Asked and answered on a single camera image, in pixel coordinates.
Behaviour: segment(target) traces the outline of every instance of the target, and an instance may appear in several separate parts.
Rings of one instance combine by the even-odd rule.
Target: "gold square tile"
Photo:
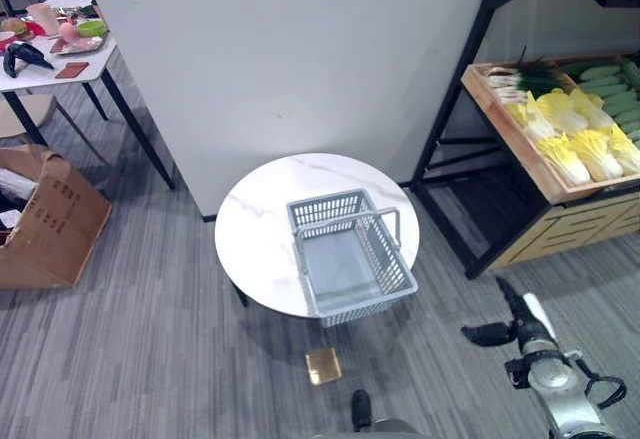
[[[319,386],[342,377],[340,361],[333,347],[305,354],[311,384]]]

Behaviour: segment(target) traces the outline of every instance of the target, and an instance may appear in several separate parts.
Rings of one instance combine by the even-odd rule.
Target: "shopping basket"
[[[388,309],[418,285],[400,254],[400,212],[364,189],[287,204],[300,275],[324,327]],[[382,216],[395,214],[393,240]]]

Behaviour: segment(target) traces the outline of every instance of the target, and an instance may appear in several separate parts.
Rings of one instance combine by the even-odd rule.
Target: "black shoe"
[[[367,391],[358,390],[351,397],[351,422],[353,429],[360,432],[363,427],[371,426],[371,398]]]

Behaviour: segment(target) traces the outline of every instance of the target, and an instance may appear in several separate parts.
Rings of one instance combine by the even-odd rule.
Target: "cardboard box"
[[[74,286],[111,204],[69,162],[43,146],[0,148],[0,167],[38,182],[18,225],[0,246],[0,289]]]

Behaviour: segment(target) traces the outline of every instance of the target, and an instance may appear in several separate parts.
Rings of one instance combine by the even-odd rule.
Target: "white marble tabletop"
[[[409,267],[418,253],[418,218],[398,185],[363,162],[334,154],[300,154],[269,162],[229,192],[216,219],[216,249],[226,274],[245,294],[270,309],[315,317],[298,273],[287,203],[366,189],[377,209],[400,211],[401,253]],[[389,231],[393,217],[384,218]]]

